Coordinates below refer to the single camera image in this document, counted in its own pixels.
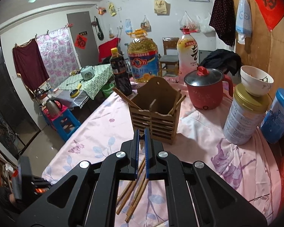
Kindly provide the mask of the white rice cooker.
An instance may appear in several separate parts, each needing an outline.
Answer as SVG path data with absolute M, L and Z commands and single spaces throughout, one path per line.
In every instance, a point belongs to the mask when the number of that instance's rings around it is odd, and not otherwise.
M 84 81 L 91 80 L 95 75 L 95 67 L 94 66 L 85 66 L 81 68 L 80 74 Z

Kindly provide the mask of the green plastic bucket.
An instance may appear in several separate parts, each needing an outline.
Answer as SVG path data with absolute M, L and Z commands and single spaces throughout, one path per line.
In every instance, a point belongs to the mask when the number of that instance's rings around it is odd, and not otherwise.
M 113 91 L 113 88 L 115 87 L 115 84 L 113 83 L 108 83 L 108 84 L 105 84 L 101 91 L 104 95 L 105 98 L 109 97 L 114 91 Z

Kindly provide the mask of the green cloth side table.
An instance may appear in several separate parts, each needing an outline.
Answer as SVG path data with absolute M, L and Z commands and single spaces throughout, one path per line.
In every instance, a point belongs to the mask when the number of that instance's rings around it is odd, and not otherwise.
M 113 75 L 110 64 L 95 66 L 93 70 L 95 74 L 90 80 L 83 80 L 81 74 L 76 74 L 69 76 L 58 86 L 56 97 L 63 105 L 70 109 L 77 107 L 81 109 L 88 100 L 95 99 L 96 95 Z M 80 84 L 79 94 L 71 98 L 70 93 Z

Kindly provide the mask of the white pink plastic bottle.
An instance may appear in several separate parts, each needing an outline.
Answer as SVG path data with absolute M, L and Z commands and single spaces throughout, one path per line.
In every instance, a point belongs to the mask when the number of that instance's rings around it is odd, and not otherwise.
M 189 28 L 183 29 L 183 35 L 177 42 L 179 56 L 179 80 L 184 81 L 185 76 L 197 70 L 198 45 L 190 34 Z

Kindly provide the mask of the white milk powder can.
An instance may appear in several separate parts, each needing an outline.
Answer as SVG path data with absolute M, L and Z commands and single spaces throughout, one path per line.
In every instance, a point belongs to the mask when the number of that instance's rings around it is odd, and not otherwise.
M 227 115 L 223 132 L 234 145 L 244 145 L 263 121 L 269 106 L 269 96 L 253 96 L 243 84 L 234 88 L 233 100 Z

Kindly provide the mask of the dark red hanging cloth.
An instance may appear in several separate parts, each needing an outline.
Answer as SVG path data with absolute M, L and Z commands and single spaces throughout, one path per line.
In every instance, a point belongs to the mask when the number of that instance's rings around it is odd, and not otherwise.
M 34 38 L 24 45 L 16 45 L 12 54 L 16 74 L 30 92 L 34 93 L 49 80 L 38 44 Z

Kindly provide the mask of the beige tote bag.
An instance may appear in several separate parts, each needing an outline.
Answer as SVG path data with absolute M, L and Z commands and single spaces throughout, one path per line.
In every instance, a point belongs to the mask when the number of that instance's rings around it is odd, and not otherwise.
M 154 13 L 157 15 L 167 14 L 167 6 L 165 0 L 154 0 Z

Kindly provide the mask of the grey door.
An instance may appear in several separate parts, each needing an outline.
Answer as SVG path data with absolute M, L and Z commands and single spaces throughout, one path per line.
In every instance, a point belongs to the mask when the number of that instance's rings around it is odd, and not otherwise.
M 68 13 L 66 17 L 81 67 L 96 66 L 99 52 L 89 12 Z

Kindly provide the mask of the large cooking oil jug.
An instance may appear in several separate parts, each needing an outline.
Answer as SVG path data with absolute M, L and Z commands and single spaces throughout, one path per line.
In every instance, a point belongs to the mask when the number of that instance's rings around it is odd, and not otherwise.
M 158 47 L 143 29 L 136 29 L 128 35 L 133 39 L 127 49 L 132 76 L 137 82 L 148 82 L 158 76 Z

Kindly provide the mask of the pink floral hanging curtain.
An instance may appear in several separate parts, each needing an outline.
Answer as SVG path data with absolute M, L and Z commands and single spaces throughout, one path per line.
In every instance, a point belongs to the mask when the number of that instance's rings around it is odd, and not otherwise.
M 79 69 L 67 28 L 63 27 L 37 36 L 36 42 L 49 75 L 51 87 L 58 87 L 72 71 Z

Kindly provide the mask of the white ceramic bowl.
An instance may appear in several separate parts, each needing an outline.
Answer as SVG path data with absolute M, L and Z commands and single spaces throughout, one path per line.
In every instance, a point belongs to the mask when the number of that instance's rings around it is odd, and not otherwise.
M 268 73 L 253 66 L 241 66 L 240 75 L 246 91 L 256 97 L 266 95 L 274 83 Z

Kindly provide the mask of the pink floral tablecloth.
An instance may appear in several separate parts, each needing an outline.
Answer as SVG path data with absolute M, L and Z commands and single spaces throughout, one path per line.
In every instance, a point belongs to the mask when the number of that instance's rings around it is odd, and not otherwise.
M 181 161 L 203 161 L 246 200 L 272 192 L 270 201 L 251 203 L 271 222 L 281 201 L 277 163 L 260 130 L 244 145 L 226 140 L 223 127 L 231 104 L 228 91 L 217 108 L 207 111 L 197 110 L 186 97 L 173 144 L 164 144 L 164 149 Z M 56 183 L 81 161 L 97 163 L 119 151 L 133 135 L 128 104 L 112 93 L 59 150 L 42 177 Z

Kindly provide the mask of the red fu character poster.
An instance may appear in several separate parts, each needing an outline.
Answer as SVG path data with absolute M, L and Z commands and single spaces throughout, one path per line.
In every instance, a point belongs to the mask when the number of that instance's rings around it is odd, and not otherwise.
M 284 0 L 255 0 L 271 32 L 284 17 Z

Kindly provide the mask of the blue lidded canister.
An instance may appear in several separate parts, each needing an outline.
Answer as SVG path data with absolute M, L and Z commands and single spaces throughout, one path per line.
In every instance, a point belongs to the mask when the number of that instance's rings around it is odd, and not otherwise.
M 275 144 L 284 135 L 284 89 L 278 88 L 275 98 L 261 123 L 260 130 L 268 143 Z

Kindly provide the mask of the blue white hanging bag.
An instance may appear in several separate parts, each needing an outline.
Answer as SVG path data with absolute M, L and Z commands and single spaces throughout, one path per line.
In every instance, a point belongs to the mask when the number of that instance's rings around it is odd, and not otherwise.
M 239 0 L 236 14 L 236 32 L 238 43 L 245 44 L 245 38 L 252 36 L 251 10 L 248 0 Z

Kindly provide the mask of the dark soy sauce bottle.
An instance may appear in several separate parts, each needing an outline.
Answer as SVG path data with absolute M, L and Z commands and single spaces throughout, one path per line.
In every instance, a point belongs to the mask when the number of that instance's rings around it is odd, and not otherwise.
M 112 48 L 111 53 L 110 64 L 114 74 L 116 87 L 125 96 L 129 96 L 132 94 L 132 87 L 124 57 L 118 52 L 118 48 Z

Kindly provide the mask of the steel electric kettle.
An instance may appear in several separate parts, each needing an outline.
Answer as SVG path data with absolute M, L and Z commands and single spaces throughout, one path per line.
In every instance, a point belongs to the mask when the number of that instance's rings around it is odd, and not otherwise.
M 47 110 L 52 118 L 60 116 L 62 113 L 62 103 L 57 98 L 49 98 L 46 101 L 45 106 L 47 107 Z

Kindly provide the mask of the red electric cooking pot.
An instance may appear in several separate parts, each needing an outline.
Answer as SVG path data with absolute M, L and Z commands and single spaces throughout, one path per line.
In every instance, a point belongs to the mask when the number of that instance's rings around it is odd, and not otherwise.
M 184 82 L 188 88 L 191 103 L 202 110 L 218 107 L 223 99 L 223 82 L 229 85 L 228 93 L 233 96 L 233 83 L 228 75 L 218 69 L 199 66 L 196 71 L 188 73 Z

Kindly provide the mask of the yellow small frying pan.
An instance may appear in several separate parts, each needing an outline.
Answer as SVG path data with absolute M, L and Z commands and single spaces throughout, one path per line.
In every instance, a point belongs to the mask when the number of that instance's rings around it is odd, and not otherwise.
M 70 93 L 70 98 L 75 98 L 77 95 L 79 95 L 81 87 L 82 84 L 79 84 L 77 88 Z

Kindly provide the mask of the wooden chair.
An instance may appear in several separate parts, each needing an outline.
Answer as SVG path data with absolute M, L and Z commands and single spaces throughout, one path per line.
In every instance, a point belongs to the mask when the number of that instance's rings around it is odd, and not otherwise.
M 167 75 L 178 76 L 179 56 L 177 54 L 177 42 L 179 37 L 163 37 L 162 45 L 164 54 L 159 58 L 159 76 Z

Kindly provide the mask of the small red door poster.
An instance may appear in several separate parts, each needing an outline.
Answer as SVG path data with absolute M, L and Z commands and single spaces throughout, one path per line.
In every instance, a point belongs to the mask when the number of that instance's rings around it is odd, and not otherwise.
M 87 38 L 82 35 L 77 35 L 74 46 L 80 49 L 85 49 Z

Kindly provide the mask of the brown wooden chopstick holder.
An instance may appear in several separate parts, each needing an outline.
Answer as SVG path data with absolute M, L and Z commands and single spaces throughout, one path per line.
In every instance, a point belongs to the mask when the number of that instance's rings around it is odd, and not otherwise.
M 144 133 L 144 129 L 148 128 L 151 138 L 173 144 L 182 103 L 173 115 L 168 113 L 173 107 L 177 92 L 162 77 L 153 77 L 139 87 L 131 100 L 141 109 L 129 105 L 133 129 Z

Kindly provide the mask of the black dotted hanging cloth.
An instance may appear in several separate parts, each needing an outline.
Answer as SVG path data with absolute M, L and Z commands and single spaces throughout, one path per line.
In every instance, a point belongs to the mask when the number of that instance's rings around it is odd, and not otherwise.
M 235 42 L 235 12 L 233 0 L 215 0 L 209 25 L 224 44 L 233 47 Z

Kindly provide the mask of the blue plastic stool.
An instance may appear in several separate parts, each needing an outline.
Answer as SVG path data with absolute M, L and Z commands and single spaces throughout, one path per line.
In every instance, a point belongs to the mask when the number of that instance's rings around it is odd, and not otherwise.
M 64 105 L 62 106 L 62 111 L 60 115 L 51 117 L 47 108 L 43 108 L 42 114 L 46 123 L 58 133 L 58 135 L 62 138 L 64 142 L 66 142 L 72 136 L 72 134 L 81 126 L 80 121 Z

